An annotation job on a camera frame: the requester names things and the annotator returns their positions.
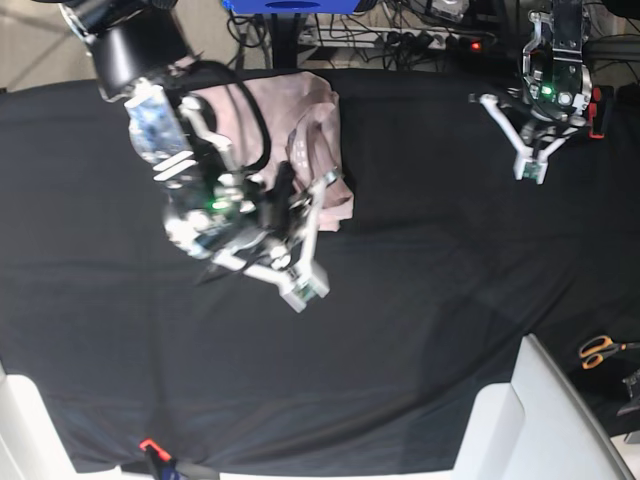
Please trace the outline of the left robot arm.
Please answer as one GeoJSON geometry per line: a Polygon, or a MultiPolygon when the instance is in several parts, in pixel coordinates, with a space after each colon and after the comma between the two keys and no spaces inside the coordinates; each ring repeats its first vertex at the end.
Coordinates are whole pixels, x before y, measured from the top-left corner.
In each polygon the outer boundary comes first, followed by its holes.
{"type": "Polygon", "coordinates": [[[593,81],[583,60],[590,20],[581,1],[552,1],[550,10],[531,11],[529,41],[520,61],[523,102],[531,120],[521,134],[539,151],[586,127],[593,81]]]}

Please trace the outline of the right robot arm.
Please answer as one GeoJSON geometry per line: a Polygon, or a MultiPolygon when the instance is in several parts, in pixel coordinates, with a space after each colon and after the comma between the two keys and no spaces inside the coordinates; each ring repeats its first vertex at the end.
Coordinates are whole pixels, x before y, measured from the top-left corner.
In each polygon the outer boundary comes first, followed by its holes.
{"type": "Polygon", "coordinates": [[[187,44],[172,1],[62,1],[69,29],[92,58],[102,97],[122,100],[134,150],[154,171],[167,196],[164,228],[169,240],[213,267],[239,261],[238,271],[280,272],[299,243],[300,213],[290,205],[294,172],[280,167],[272,188],[259,174],[268,165],[272,138],[256,98],[220,62],[201,62],[187,44]],[[217,116],[183,77],[199,70],[238,88],[255,121],[261,149],[254,160],[238,157],[218,132],[217,116]]]}

